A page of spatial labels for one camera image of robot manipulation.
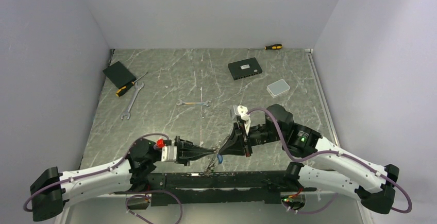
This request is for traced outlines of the blue key tag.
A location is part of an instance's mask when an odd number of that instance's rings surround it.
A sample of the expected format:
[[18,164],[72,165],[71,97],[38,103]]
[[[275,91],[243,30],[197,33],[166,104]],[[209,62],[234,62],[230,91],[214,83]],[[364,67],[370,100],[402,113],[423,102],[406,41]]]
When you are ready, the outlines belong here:
[[222,164],[222,162],[223,162],[223,156],[220,155],[220,154],[218,154],[218,155],[217,155],[217,160],[218,160],[218,163],[219,163],[219,164]]

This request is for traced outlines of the large metal keyring with chain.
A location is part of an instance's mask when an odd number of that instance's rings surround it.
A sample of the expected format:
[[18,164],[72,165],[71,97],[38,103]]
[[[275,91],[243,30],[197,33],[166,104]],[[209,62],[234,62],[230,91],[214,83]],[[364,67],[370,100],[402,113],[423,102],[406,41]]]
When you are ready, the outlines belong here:
[[214,147],[214,155],[209,159],[208,165],[207,165],[206,169],[204,170],[204,174],[206,176],[209,176],[212,173],[214,173],[215,167],[219,163],[219,150],[220,150],[220,144],[217,144]]

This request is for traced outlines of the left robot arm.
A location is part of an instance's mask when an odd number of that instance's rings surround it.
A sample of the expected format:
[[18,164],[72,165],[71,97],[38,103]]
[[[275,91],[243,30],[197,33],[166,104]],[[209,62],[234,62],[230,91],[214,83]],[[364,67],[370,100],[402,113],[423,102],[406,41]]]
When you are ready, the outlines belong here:
[[126,153],[112,162],[73,171],[60,172],[57,167],[46,169],[30,186],[30,197],[23,204],[35,222],[51,219],[82,201],[112,193],[128,193],[135,197],[149,194],[169,194],[159,186],[160,180],[151,173],[157,162],[171,162],[189,166],[216,152],[190,141],[166,134],[156,142],[149,140],[153,133],[136,139]]

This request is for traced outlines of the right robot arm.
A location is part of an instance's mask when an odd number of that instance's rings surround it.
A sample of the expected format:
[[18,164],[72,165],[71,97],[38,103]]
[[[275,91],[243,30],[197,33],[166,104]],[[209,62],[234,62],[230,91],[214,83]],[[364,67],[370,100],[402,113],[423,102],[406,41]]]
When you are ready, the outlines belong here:
[[251,125],[255,109],[233,106],[235,120],[229,138],[219,149],[220,156],[250,157],[253,147],[280,142],[290,158],[284,184],[291,191],[322,188],[348,196],[367,209],[388,214],[393,210],[399,168],[374,164],[335,145],[319,132],[294,122],[293,114],[274,104],[260,108],[264,124]]

